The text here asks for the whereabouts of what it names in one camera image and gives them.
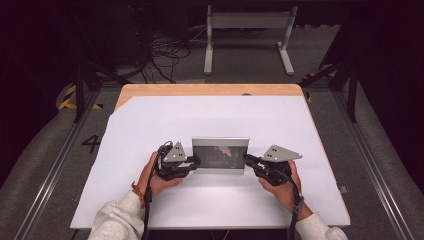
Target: human hand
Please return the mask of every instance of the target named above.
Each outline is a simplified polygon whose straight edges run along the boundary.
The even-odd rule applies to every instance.
[[[140,174],[137,187],[143,195],[144,195],[144,192],[146,191],[146,186],[147,186],[147,182],[149,181],[150,171],[153,168],[153,164],[155,162],[157,155],[158,155],[157,152],[152,153],[152,156],[150,157],[149,162],[146,164],[146,166],[144,167],[143,171]],[[159,195],[163,190],[167,188],[174,187],[180,184],[182,181],[183,181],[182,178],[174,178],[172,180],[165,181],[159,176],[153,175],[152,180],[150,181],[150,187],[152,188],[152,197]]]
[[[299,192],[302,191],[302,185],[300,181],[300,177],[297,174],[297,168],[294,161],[289,161],[290,170],[292,172],[293,182],[296,184]],[[274,194],[276,200],[283,205],[290,213],[293,214],[294,211],[294,192],[293,186],[290,182],[286,182],[285,184],[279,186],[272,186],[267,180],[263,178],[259,178],[259,182],[262,184],[262,187],[268,192]],[[312,211],[306,204],[303,204],[303,207],[298,215],[298,220],[309,217],[312,214]]]

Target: number 4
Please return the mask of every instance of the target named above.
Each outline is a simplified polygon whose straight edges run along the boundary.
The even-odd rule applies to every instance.
[[[93,153],[94,152],[94,148],[96,147],[96,145],[100,145],[100,142],[97,142],[97,139],[99,139],[99,136],[93,135],[89,139],[87,139],[84,142],[82,142],[81,145],[91,146],[90,153]]]

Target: small screen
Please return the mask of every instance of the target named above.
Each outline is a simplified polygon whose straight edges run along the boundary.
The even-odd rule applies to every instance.
[[[240,146],[193,146],[198,168],[244,169],[246,153],[247,147]]]

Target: white board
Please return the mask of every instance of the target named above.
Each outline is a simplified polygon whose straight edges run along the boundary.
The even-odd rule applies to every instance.
[[[97,211],[120,201],[151,153],[191,137],[249,137],[248,153],[272,144],[301,153],[296,160],[309,207],[328,225],[350,225],[326,153],[302,96],[134,97],[111,115],[71,228],[91,228]],[[263,190],[250,167],[244,175],[190,173],[153,199],[151,229],[288,227],[291,215]]]

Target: metal rail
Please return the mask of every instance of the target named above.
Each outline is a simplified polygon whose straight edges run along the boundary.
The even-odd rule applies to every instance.
[[[340,112],[343,113],[343,117],[349,125],[350,131],[355,138],[355,141],[358,144],[359,149],[362,154],[362,162],[367,170],[368,175],[371,178],[371,181],[374,184],[374,187],[377,191],[377,194],[383,204],[384,209],[387,212],[387,215],[393,225],[393,228],[396,231],[399,239],[414,239],[411,231],[400,212],[399,207],[396,204],[393,194],[387,185],[386,181],[381,174],[377,163],[371,154],[370,149],[368,148],[364,136],[356,123],[350,121],[348,112],[346,111],[347,103],[343,98],[341,92],[333,92],[333,97],[339,107]]]
[[[88,95],[88,101],[84,109],[91,109],[91,106],[93,106],[93,104],[95,103],[98,95],[99,92],[90,92]],[[75,123],[69,131],[69,134],[58,156],[56,157],[56,160],[53,163],[50,172],[47,174],[43,185],[40,187],[40,190],[38,191],[38,194],[34,202],[32,203],[32,206],[28,211],[14,239],[29,239],[32,231],[35,228],[35,225],[37,224],[41,214],[43,213],[44,208],[46,207],[46,204],[56,186],[57,181],[59,180],[62,170],[68,160],[68,156],[70,154],[72,146],[74,145],[75,139],[78,136],[81,127],[84,125],[87,115],[88,111],[85,111],[78,123]]]

